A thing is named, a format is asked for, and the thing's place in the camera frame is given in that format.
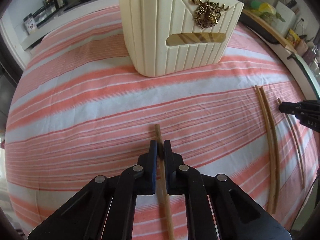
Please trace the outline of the wooden chopstick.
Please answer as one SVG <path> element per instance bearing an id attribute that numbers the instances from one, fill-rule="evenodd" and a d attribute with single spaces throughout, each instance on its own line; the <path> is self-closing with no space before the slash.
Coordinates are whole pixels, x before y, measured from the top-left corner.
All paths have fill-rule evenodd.
<path id="1" fill-rule="evenodd" d="M 276 185 L 277 185 L 277 175 L 276 175 L 276 154 L 275 154 L 275 146 L 273 140 L 273 132 L 271 128 L 271 116 L 270 116 L 270 108 L 267 105 L 267 100 L 265 96 L 263 96 L 263 87 L 258 87 L 255 85 L 255 92 L 258 97 L 258 101 L 260 104 L 260 108 L 263 114 L 263 119 L 265 123 L 267 143 L 268 143 L 268 152 L 270 159 L 270 190 L 268 195 L 268 207 L 267 211 L 270 214 L 274 214 L 276 208 Z"/>
<path id="2" fill-rule="evenodd" d="M 270 179 L 271 185 L 273 188 L 270 188 L 272 191 L 273 203 L 271 205 L 271 213 L 275 214 L 278 206 L 279 192 L 280 192 L 280 157 L 279 157 L 279 147 L 276 133 L 276 125 L 272 115 L 271 107 L 268 103 L 268 99 L 263 87 L 259 87 L 260 94 L 263 99 L 263 104 L 266 109 L 267 119 L 271 131 L 271 144 L 272 144 L 272 153 L 270 167 L 273 168 L 272 173 L 274 174 L 274 179 Z"/>
<path id="3" fill-rule="evenodd" d="M 299 173 L 300 173 L 301 185 L 302 185 L 302 188 L 304 189 L 305 188 L 305 177 L 304 177 L 304 167 L 303 167 L 302 154 L 301 154 L 301 150 L 300 150 L 300 147 L 299 147 L 299 142 L 298 142 L 298 139 L 297 139 L 297 136 L 296 136 L 296 133 L 295 133 L 295 129 L 294 129 L 293 124 L 291 122 L 291 119 L 289 117 L 289 114 L 294 114 L 294 111 L 289 110 L 289 113 L 282 111 L 282 113 L 285 115 L 285 119 L 287 121 L 287 124 L 290 127 L 291 135 L 293 136 L 293 140 L 294 140 L 295 147 L 296 147 L 296 150 L 297 150 L 296 156 L 297 156 L 297 164 L 298 164 Z M 277 172 L 278 172 L 277 173 L 277 179 L 279 180 L 280 179 L 280 174 L 281 174 L 281 168 L 280 168 L 280 153 L 279 153 L 278 145 L 279 145 L 278 142 L 276 142 L 275 151 L 277 153 L 277 157 L 276 157 L 276 160 L 277 160 Z"/>
<path id="4" fill-rule="evenodd" d="M 165 217 L 166 217 L 166 221 L 167 221 L 168 236 L 169 236 L 170 240 L 174 240 L 175 239 L 174 224 L 173 224 L 173 220 L 172 220 L 170 197 L 167 194 L 164 148 L 163 148 L 161 127 L 159 124 L 155 124 L 155 132 L 156 132 L 156 141 L 157 141 L 157 145 L 158 145 L 159 169 L 160 169 L 160 174 L 161 174 L 160 184 L 161 184 L 161 192 L 162 192 L 163 201 L 164 201 L 164 210 L 165 210 Z"/>

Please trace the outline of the green cutting board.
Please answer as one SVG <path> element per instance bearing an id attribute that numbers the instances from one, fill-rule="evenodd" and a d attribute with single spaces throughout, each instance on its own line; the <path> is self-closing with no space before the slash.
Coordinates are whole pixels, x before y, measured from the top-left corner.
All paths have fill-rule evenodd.
<path id="1" fill-rule="evenodd" d="M 310 67 L 296 53 L 287 57 L 287 68 L 307 100 L 319 100 L 319 83 Z"/>

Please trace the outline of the purple soap dispenser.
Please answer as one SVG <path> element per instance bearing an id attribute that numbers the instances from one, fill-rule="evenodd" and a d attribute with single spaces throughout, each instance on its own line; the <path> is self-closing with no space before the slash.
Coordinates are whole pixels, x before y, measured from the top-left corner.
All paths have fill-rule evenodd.
<path id="1" fill-rule="evenodd" d="M 314 61 L 316 57 L 316 47 L 309 47 L 307 51 L 303 55 L 303 60 L 306 62 L 307 65 L 309 65 L 311 62 Z"/>

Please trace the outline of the yellow snack box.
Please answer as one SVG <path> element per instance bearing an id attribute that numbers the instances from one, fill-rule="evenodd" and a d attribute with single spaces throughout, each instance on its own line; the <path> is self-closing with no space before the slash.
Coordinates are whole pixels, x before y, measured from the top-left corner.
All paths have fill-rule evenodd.
<path id="1" fill-rule="evenodd" d="M 292 29 L 289 29 L 286 35 L 286 39 L 293 46 L 293 48 L 296 48 L 296 46 L 298 46 L 301 41 L 300 37 Z"/>

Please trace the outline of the pink striped table cloth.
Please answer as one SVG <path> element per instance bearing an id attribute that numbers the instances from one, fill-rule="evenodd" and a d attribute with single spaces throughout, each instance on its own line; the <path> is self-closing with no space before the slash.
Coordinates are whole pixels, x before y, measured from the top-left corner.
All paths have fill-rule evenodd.
<path id="1" fill-rule="evenodd" d="M 270 161 L 255 85 L 263 87 L 276 123 L 281 178 L 274 216 L 289 229 L 317 175 L 319 134 L 290 118 L 303 189 L 278 100 L 304 96 L 257 35 L 239 24 L 218 64 L 148 78 L 129 58 L 116 6 L 52 31 L 19 81 L 5 133 L 9 196 L 22 230 L 29 234 L 95 176 L 134 165 L 155 124 L 186 164 L 209 176 L 226 174 L 266 207 Z"/>

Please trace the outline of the white knife block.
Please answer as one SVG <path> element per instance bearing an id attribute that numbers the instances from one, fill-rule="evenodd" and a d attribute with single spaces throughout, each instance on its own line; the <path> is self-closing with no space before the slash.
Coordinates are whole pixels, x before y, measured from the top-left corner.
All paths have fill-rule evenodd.
<path id="1" fill-rule="evenodd" d="M 284 22 L 281 19 L 275 18 L 271 26 L 280 33 L 283 37 L 285 37 L 289 31 L 289 29 L 293 26 L 293 24 L 296 21 L 296 15 L 288 8 L 285 4 L 278 1 L 276 5 L 276 11 L 280 14 L 281 18 L 284 20 Z"/>

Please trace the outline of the plastic bag with sponges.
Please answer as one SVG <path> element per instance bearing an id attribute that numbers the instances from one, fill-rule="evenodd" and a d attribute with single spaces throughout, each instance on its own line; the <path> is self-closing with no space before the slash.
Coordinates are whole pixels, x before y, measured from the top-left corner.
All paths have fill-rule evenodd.
<path id="1" fill-rule="evenodd" d="M 271 25 L 275 18 L 284 20 L 281 18 L 280 14 L 277 13 L 274 6 L 265 2 L 265 0 L 244 0 L 245 8 L 253 13 L 254 15 L 260 17 L 262 20 Z"/>

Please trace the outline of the cream utensil holder box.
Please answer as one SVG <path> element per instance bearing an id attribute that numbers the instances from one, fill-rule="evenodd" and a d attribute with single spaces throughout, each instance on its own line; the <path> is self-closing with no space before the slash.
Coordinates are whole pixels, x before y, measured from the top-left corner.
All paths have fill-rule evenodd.
<path id="1" fill-rule="evenodd" d="M 218 63 L 243 10 L 238 0 L 119 0 L 135 70 L 158 77 Z"/>

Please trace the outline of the white spice jar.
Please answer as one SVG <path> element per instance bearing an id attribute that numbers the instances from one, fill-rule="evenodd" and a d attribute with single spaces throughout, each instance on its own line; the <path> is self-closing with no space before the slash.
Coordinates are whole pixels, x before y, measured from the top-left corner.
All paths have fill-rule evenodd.
<path id="1" fill-rule="evenodd" d="M 35 31 L 37 31 L 37 25 L 36 25 L 36 22 L 35 22 L 32 14 L 27 15 L 23 19 L 23 23 L 24 23 L 24 26 L 25 26 L 28 34 L 31 34 L 31 33 L 34 33 Z"/>

